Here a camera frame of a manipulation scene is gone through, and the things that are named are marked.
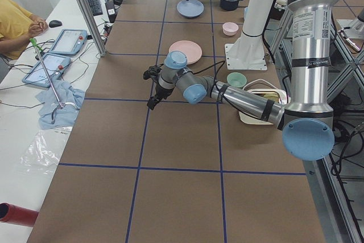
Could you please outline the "light blue plate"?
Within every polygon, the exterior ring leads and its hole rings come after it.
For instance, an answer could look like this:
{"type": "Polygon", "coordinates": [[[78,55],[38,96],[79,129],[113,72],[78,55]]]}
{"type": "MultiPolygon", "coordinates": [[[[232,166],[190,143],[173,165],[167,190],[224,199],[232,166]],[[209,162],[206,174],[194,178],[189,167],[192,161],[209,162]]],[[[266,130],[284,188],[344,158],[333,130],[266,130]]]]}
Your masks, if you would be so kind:
{"type": "Polygon", "coordinates": [[[204,5],[199,0],[182,0],[177,4],[177,11],[186,18],[196,18],[204,12],[204,5]]]}

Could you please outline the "pink plate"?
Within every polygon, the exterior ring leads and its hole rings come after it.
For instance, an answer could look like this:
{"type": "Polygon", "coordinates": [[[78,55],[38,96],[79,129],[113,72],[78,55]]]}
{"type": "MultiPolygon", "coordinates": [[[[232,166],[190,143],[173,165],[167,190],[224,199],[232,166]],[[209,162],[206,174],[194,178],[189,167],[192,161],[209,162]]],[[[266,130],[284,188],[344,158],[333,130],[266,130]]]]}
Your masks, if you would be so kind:
{"type": "Polygon", "coordinates": [[[201,47],[190,40],[180,40],[177,42],[174,42],[169,47],[169,52],[172,51],[180,51],[185,54],[187,57],[187,64],[191,65],[196,62],[198,62],[202,57],[202,49],[201,47]]]}

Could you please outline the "pink bowl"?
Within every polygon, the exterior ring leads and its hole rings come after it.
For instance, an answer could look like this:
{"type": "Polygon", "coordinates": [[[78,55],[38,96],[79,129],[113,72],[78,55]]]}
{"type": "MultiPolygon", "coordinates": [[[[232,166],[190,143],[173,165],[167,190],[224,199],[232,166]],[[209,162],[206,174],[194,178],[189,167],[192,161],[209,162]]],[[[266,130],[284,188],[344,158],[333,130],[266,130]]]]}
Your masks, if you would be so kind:
{"type": "Polygon", "coordinates": [[[227,36],[234,36],[239,30],[239,25],[234,22],[225,22],[222,25],[222,31],[227,36]]]}

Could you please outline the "black keyboard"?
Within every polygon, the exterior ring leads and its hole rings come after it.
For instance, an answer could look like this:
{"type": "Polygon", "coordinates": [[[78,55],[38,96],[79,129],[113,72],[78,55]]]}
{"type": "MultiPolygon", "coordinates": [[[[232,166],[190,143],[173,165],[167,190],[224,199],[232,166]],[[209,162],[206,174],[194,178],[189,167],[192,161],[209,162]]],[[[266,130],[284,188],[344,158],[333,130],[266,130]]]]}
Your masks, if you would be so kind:
{"type": "Polygon", "coordinates": [[[93,16],[98,16],[103,14],[100,0],[87,0],[87,3],[90,7],[93,16]]]}

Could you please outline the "upper teach pendant tablet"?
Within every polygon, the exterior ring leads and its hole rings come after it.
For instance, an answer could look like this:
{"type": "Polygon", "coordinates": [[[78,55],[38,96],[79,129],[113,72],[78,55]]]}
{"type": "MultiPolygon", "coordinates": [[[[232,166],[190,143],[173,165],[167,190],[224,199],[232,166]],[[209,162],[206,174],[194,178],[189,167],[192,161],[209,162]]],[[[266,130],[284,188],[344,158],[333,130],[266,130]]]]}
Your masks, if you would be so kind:
{"type": "Polygon", "coordinates": [[[86,42],[87,30],[63,29],[49,49],[49,53],[76,56],[86,42]]]}

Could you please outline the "teach pendant tablet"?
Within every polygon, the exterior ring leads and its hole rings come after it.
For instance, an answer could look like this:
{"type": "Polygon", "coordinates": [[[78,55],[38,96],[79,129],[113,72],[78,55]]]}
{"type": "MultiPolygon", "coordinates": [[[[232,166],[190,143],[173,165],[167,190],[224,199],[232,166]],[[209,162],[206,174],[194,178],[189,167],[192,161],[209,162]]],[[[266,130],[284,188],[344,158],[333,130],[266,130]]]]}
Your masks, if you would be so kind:
{"type": "Polygon", "coordinates": [[[49,49],[49,53],[76,56],[86,42],[87,30],[63,29],[49,49]]]}
{"type": "MultiPolygon", "coordinates": [[[[43,61],[52,81],[58,80],[71,64],[70,57],[56,55],[54,53],[46,53],[43,55],[43,61]]],[[[25,75],[22,79],[22,83],[40,88],[50,87],[50,83],[40,61],[38,61],[33,66],[32,70],[25,75]]]]}

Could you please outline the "lower teach pendant tablet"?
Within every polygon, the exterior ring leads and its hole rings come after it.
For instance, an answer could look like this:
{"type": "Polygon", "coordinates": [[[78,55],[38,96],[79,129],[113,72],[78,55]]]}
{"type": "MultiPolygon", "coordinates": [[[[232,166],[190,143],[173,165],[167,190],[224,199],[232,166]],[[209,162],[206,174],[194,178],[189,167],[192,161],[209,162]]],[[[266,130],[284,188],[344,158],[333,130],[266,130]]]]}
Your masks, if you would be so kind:
{"type": "MultiPolygon", "coordinates": [[[[46,53],[43,55],[43,61],[52,81],[58,80],[71,64],[70,57],[56,55],[54,53],[46,53]]],[[[32,70],[25,75],[22,79],[22,83],[40,88],[50,87],[50,83],[40,61],[38,61],[33,66],[32,70]]]]}

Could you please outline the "cream toaster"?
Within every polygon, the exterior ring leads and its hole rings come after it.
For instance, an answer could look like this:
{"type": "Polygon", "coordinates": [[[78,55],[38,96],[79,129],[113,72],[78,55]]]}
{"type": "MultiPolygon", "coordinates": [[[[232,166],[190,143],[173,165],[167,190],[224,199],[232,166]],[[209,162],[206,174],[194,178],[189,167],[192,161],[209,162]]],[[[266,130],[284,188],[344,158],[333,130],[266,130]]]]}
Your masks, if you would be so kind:
{"type": "Polygon", "coordinates": [[[288,92],[264,79],[254,80],[246,84],[242,90],[253,100],[242,108],[243,112],[239,112],[239,119],[248,125],[278,127],[283,118],[283,108],[291,101],[288,92]]]}

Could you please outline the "black computer mouse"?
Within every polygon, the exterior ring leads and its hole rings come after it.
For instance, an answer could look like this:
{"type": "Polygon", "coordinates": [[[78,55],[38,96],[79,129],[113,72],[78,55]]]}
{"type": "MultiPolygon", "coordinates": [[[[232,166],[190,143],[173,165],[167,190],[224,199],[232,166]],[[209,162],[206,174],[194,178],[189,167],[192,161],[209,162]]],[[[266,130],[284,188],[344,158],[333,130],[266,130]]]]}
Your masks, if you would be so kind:
{"type": "Polygon", "coordinates": [[[60,20],[51,20],[48,24],[49,28],[55,28],[62,26],[62,22],[60,20]]]}

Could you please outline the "clear plastic bag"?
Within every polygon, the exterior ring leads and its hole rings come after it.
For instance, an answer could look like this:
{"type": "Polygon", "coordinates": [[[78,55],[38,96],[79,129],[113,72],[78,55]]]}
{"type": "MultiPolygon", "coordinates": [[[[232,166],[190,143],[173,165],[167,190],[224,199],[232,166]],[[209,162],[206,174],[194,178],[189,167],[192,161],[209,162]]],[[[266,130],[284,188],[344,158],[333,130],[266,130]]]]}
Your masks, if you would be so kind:
{"type": "Polygon", "coordinates": [[[53,176],[71,131],[72,127],[39,130],[15,169],[23,174],[53,176]]]}

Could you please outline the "grabber stick with green tip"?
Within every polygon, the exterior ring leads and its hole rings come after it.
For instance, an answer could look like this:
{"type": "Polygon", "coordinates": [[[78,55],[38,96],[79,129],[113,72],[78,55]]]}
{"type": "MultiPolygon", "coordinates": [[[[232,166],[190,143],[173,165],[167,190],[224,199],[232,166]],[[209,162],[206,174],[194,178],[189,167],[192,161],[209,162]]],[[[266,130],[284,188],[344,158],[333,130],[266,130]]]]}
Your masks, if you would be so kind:
{"type": "Polygon", "coordinates": [[[34,38],[30,38],[30,43],[32,44],[32,46],[33,46],[33,47],[34,47],[34,49],[35,49],[35,52],[36,52],[36,54],[37,54],[37,56],[38,56],[38,58],[39,58],[39,61],[40,61],[41,65],[42,65],[42,67],[43,67],[43,69],[44,69],[44,73],[45,73],[45,75],[46,75],[46,77],[47,77],[47,80],[48,80],[48,82],[50,83],[51,89],[52,89],[52,91],[53,91],[53,93],[54,93],[54,95],[55,95],[55,98],[56,98],[56,100],[57,100],[58,106],[55,108],[55,110],[57,110],[57,109],[63,109],[63,108],[65,108],[67,105],[71,105],[71,106],[73,106],[76,110],[79,110],[80,108],[78,108],[76,104],[74,104],[74,103],[72,103],[72,102],[62,102],[62,101],[61,101],[61,99],[59,98],[58,92],[57,92],[57,90],[55,89],[55,87],[54,87],[54,85],[53,85],[53,83],[52,83],[51,77],[50,77],[50,75],[49,75],[49,73],[48,73],[48,70],[47,70],[47,67],[46,67],[46,65],[45,65],[45,63],[44,63],[44,60],[43,60],[43,58],[42,58],[42,56],[41,56],[41,54],[40,54],[39,47],[37,46],[36,40],[35,40],[34,38]]]}

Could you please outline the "person in yellow shirt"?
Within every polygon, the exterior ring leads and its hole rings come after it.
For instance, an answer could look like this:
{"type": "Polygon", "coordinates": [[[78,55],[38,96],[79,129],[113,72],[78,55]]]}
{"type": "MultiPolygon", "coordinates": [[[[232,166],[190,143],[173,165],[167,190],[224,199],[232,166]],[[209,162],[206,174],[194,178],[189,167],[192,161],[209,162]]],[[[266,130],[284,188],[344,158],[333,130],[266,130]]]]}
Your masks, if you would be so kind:
{"type": "Polygon", "coordinates": [[[48,23],[13,0],[1,0],[1,55],[16,60],[48,23]]]}

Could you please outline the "red cylinder bottle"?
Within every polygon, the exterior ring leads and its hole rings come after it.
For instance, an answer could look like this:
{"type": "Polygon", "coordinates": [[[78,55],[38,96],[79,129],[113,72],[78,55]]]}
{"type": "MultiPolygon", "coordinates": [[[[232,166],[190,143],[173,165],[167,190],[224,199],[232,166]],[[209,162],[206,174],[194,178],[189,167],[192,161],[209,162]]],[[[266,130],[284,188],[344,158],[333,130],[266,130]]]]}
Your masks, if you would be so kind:
{"type": "Polygon", "coordinates": [[[39,212],[9,203],[1,203],[1,222],[33,227],[39,212]]]}

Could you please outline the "white pedestal column with base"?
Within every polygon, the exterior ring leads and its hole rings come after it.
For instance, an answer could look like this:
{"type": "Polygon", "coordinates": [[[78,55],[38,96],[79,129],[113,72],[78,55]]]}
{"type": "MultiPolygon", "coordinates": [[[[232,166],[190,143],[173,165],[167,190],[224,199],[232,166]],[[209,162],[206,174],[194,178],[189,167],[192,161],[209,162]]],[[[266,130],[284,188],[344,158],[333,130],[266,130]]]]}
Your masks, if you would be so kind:
{"type": "Polygon", "coordinates": [[[267,69],[264,57],[263,33],[275,0],[249,0],[241,36],[233,44],[225,45],[227,69],[267,69]]]}

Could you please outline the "aluminium frame post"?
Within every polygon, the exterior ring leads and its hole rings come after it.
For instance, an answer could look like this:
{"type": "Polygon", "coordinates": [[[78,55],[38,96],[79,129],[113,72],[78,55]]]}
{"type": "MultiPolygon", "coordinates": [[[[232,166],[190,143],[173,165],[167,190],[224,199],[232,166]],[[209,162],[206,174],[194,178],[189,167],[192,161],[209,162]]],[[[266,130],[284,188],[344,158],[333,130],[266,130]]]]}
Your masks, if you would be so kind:
{"type": "Polygon", "coordinates": [[[76,0],[76,1],[78,3],[78,6],[81,10],[81,13],[82,13],[84,19],[85,19],[86,25],[93,38],[93,41],[96,45],[99,55],[101,57],[105,56],[106,48],[105,48],[103,40],[101,39],[101,35],[98,31],[98,27],[94,20],[94,16],[91,12],[88,1],[87,0],[76,0]]]}

